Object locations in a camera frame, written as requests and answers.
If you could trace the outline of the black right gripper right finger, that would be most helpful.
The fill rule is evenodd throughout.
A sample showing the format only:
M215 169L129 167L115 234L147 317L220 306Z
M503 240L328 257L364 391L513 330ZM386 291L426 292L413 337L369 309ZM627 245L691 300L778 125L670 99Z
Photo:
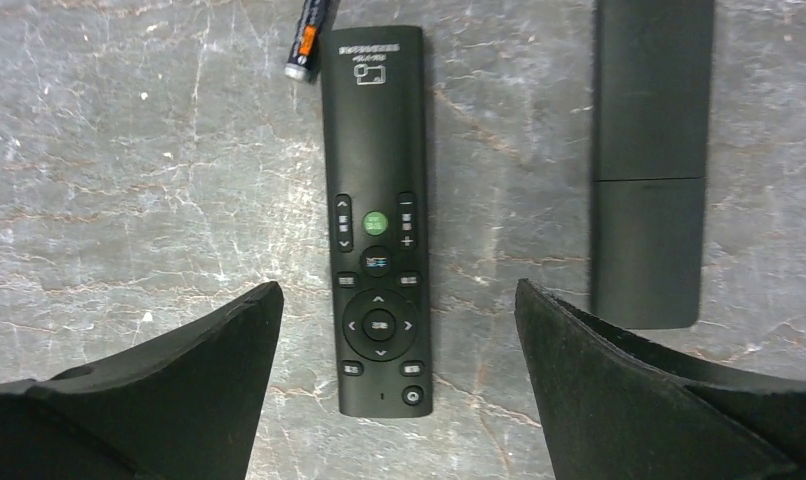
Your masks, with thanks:
M699 359L527 280L515 321L559 479L806 479L806 381Z

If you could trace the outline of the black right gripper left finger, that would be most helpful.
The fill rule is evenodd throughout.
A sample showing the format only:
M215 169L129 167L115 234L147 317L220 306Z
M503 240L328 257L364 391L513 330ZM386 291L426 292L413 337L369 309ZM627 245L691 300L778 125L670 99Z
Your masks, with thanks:
M0 384L0 479L242 479L283 312L260 284L43 380Z

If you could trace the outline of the black orange AAA battery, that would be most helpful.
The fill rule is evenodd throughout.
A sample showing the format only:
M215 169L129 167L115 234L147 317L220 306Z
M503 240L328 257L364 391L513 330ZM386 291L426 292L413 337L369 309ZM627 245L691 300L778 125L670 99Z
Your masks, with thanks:
M305 0L303 2L295 36L284 67L284 73L288 78L299 82L310 80L317 40L331 5L330 0Z

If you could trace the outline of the black remote with buttons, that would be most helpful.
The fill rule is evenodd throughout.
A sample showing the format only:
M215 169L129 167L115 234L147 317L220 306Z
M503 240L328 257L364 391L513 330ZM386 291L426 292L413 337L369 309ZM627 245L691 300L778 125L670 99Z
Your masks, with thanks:
M322 36L321 100L338 405L358 418L433 410L425 35Z

